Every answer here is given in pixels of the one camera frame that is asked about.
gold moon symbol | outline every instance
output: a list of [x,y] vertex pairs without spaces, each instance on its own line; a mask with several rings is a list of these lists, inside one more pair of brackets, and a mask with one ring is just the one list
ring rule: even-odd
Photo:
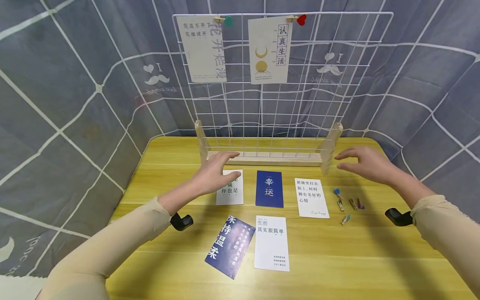
[[264,62],[263,60],[259,61],[256,65],[255,65],[255,69],[257,70],[257,74],[258,73],[269,73],[267,71],[267,63]]
[[258,58],[260,58],[260,59],[264,58],[264,57],[267,55],[267,52],[268,52],[268,49],[267,49],[267,47],[265,47],[265,53],[262,54],[262,55],[259,55],[259,54],[257,53],[257,48],[255,48],[255,55],[256,55]]

left hand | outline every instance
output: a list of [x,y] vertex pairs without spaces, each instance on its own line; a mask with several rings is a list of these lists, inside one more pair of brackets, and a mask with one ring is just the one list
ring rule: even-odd
[[231,172],[228,175],[223,175],[223,166],[230,158],[237,157],[238,155],[240,155],[239,152],[220,151],[210,157],[190,180],[198,193],[205,195],[216,192],[240,177],[240,172]]

yellow wooden tabletop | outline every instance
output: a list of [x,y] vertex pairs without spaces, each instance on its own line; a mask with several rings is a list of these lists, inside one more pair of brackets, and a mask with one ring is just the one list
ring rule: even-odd
[[[216,146],[215,140],[210,145]],[[262,145],[270,147],[270,140],[261,140]],[[381,151],[368,138],[340,138],[335,154],[354,145]],[[336,165],[326,176],[317,167],[226,166],[243,169],[244,205],[216,206],[214,193],[188,204],[179,214],[190,214],[194,225],[183,232],[169,227],[135,251],[107,280],[111,299],[475,299],[414,226],[395,227],[384,216],[391,207],[408,210],[392,189]],[[154,139],[112,220],[187,181],[199,166],[195,137]],[[257,170],[282,172],[283,209],[255,206]],[[330,219],[299,217],[294,178],[322,181]],[[362,199],[366,209],[355,211],[347,202],[341,213],[332,192],[336,188],[344,199]],[[341,226],[345,214],[351,220]],[[286,217],[290,272],[253,267],[255,236],[235,280],[208,265],[205,257],[228,215],[253,226],[257,215]]]

beige sleeve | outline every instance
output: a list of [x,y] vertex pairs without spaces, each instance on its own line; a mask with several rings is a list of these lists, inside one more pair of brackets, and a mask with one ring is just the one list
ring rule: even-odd
[[108,300],[105,279],[170,218],[155,198],[108,225],[55,266],[40,300]]
[[411,215],[422,238],[450,262],[480,299],[480,226],[442,195],[421,199]]

card with blue text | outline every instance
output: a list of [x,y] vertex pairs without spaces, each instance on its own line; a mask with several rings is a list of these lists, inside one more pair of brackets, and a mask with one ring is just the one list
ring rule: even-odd
[[257,171],[255,205],[283,208],[282,172]]
[[255,227],[232,215],[228,216],[205,261],[235,279],[254,233]]

